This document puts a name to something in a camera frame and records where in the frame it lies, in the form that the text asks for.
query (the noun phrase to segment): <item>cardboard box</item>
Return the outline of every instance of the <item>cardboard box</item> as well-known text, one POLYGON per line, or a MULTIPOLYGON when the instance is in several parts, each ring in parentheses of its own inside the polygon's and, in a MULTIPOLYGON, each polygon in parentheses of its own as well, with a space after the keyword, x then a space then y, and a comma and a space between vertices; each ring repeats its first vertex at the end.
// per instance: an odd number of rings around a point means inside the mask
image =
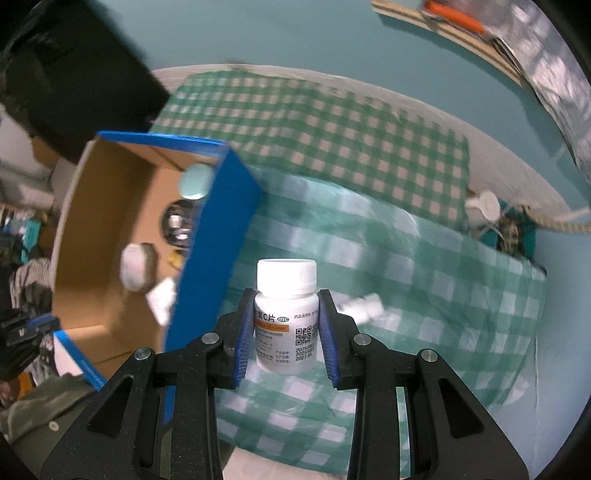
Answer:
POLYGON ((33 157, 41 165, 47 168, 53 168, 57 165, 57 161, 60 159, 60 154, 52 150, 41 137, 33 137, 31 139, 31 147, 33 148, 33 157))
POLYGON ((225 142, 176 135, 100 132, 80 160, 64 202, 54 246, 56 333, 89 381, 100 388, 139 347, 180 348, 210 330, 233 262, 255 212, 260 187, 225 142), (148 242, 158 252, 157 281, 174 277, 174 247, 160 235, 165 207, 180 196, 188 166, 215 167, 212 188, 195 219, 193 247, 165 340, 145 298, 123 288, 121 251, 148 242))

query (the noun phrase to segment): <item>wooden shelf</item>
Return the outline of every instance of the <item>wooden shelf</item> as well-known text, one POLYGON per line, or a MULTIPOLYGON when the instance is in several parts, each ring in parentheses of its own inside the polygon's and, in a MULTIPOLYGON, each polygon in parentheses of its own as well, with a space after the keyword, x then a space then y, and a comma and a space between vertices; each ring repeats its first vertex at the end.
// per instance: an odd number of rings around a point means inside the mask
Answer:
POLYGON ((515 69, 515 67, 505 60, 501 54, 499 54, 494 47, 485 43, 483 40, 475 37, 474 35, 456 28, 445 22, 435 21, 426 15, 423 15, 419 10, 404 7, 400 4, 388 2, 384 0, 372 0, 372 9, 380 15, 386 15, 388 17, 397 18, 403 20, 412 25, 430 30, 432 32, 441 35, 448 40, 470 50, 475 55, 486 60, 493 67, 500 70, 502 73, 507 75, 518 85, 523 85, 524 79, 521 74, 515 69))

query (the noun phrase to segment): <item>green checkered fabric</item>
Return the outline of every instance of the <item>green checkered fabric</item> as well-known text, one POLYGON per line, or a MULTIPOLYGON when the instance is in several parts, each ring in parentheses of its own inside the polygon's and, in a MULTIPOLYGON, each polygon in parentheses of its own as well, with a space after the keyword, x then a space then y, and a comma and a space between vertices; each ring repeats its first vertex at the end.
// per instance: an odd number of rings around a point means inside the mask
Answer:
MULTIPOLYGON (((252 171, 265 193, 235 263, 225 311, 256 284, 259 259, 311 258, 319 288, 380 295, 384 313, 360 325, 361 332, 411 354, 436 350, 486 407, 506 399, 541 314, 539 270, 333 183, 252 171)), ((217 393, 220 438, 283 463, 344 474, 355 398, 354 391, 332 388, 321 355, 310 372, 285 377, 261 370, 252 353, 240 388, 217 393)), ((404 404, 399 411, 405 478, 404 404)))
POLYGON ((152 132, 225 140, 249 165, 332 181, 465 227, 467 138, 381 100, 244 70, 207 72, 185 80, 152 132))

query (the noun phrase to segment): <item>orange label stripe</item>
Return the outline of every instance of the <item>orange label stripe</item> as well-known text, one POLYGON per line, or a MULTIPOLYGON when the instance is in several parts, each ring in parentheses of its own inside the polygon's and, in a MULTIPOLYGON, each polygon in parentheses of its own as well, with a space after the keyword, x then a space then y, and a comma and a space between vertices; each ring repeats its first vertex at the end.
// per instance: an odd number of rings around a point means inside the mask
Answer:
POLYGON ((256 326, 264 328, 265 330, 270 330, 272 332, 289 332, 290 326, 289 325, 277 325, 276 323, 268 323, 264 322, 263 320, 256 320, 256 326))

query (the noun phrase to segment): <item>white bottle cap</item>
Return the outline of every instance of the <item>white bottle cap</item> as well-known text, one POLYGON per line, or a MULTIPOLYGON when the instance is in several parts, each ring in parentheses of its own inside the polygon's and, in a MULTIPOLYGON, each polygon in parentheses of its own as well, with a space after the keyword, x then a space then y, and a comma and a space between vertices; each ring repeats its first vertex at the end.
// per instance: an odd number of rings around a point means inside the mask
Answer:
POLYGON ((276 298, 314 293, 316 262, 295 258, 259 260, 256 286, 263 295, 276 298))

